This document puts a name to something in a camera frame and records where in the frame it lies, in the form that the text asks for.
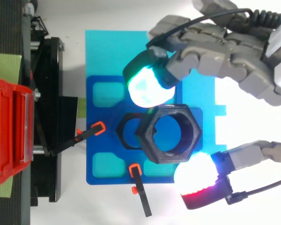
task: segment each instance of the blue light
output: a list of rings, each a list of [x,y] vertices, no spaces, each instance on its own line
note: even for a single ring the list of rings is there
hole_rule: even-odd
[[[210,155],[198,152],[186,163],[180,163],[174,174],[174,182],[180,194],[196,193],[213,186],[218,172]]]
[[[151,108],[170,100],[175,95],[175,87],[165,89],[160,86],[151,68],[144,67],[128,83],[132,101],[143,108]]]

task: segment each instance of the orange clamp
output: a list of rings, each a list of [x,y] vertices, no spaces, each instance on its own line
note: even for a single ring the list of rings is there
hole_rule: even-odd
[[[136,186],[132,187],[131,190],[134,195],[138,194]]]
[[[139,173],[140,173],[140,176],[141,176],[142,175],[141,167],[138,163],[134,163],[134,164],[129,166],[130,176],[133,178],[132,168],[134,168],[134,167],[137,167],[139,169]]]
[[[77,135],[81,135],[83,132],[80,129],[77,129]]]
[[[100,130],[99,132],[95,133],[95,136],[100,135],[101,133],[103,133],[103,132],[106,130],[105,124],[103,124],[103,122],[101,122],[101,121],[99,121],[99,122],[93,124],[93,125],[91,126],[91,128],[93,128],[93,127],[95,127],[95,126],[98,126],[98,125],[101,125],[102,128],[103,128],[103,130]]]

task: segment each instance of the screw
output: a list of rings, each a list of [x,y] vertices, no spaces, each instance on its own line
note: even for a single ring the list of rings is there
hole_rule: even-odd
[[[64,43],[59,44],[59,50],[62,51],[62,52],[65,51],[65,44]]]
[[[34,100],[37,102],[38,99],[41,97],[41,93],[38,92],[38,89],[35,89],[33,92]]]
[[[23,14],[33,17],[34,16],[34,6],[32,3],[27,2],[23,8]]]

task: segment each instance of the green tape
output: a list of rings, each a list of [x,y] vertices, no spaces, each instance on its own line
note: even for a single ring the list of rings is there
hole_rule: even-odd
[[[21,66],[21,55],[0,54],[0,79],[9,83],[18,83]],[[0,197],[10,198],[13,177],[0,185]]]
[[[86,118],[86,98],[85,97],[78,98],[77,118],[79,118],[79,119]]]
[[[21,55],[0,54],[0,79],[18,83]]]
[[[10,198],[12,187],[13,187],[13,177],[10,177],[2,185],[0,185],[0,198]]]

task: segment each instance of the black metal frame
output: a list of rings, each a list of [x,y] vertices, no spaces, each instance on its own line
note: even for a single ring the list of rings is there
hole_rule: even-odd
[[[62,42],[57,37],[42,39],[31,52],[34,88],[41,93],[35,107],[34,144],[41,145],[42,155],[31,163],[31,206],[38,197],[57,202],[61,194],[61,153],[51,155],[65,141],[74,138],[77,97],[62,97]]]

